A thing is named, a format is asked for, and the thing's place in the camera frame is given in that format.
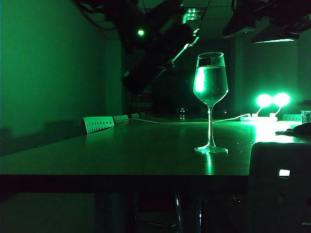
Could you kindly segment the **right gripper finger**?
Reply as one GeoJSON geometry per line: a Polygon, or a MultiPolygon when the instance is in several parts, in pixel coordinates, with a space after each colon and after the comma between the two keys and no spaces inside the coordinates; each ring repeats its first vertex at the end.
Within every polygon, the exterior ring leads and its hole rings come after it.
{"type": "Polygon", "coordinates": [[[223,29],[223,38],[240,35],[251,32],[256,29],[256,19],[244,13],[234,13],[225,28],[223,29]]]}
{"type": "Polygon", "coordinates": [[[290,42],[299,39],[299,33],[290,32],[276,25],[269,25],[252,37],[254,44],[273,43],[273,42],[290,42]]]}

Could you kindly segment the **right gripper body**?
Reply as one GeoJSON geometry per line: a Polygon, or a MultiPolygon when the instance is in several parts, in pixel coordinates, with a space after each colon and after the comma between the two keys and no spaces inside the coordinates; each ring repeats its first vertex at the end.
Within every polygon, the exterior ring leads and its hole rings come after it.
{"type": "Polygon", "coordinates": [[[256,21],[267,18],[270,24],[293,33],[311,28],[309,0],[239,0],[233,12],[250,15],[256,21]]]}

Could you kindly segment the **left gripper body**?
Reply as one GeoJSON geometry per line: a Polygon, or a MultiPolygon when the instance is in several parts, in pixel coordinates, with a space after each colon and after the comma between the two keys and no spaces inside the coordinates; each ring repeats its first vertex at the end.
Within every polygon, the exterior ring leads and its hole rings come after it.
{"type": "Polygon", "coordinates": [[[117,28],[124,49],[145,49],[160,35],[163,26],[184,13],[180,0],[166,0],[143,13],[136,0],[104,0],[103,13],[117,28]]]}

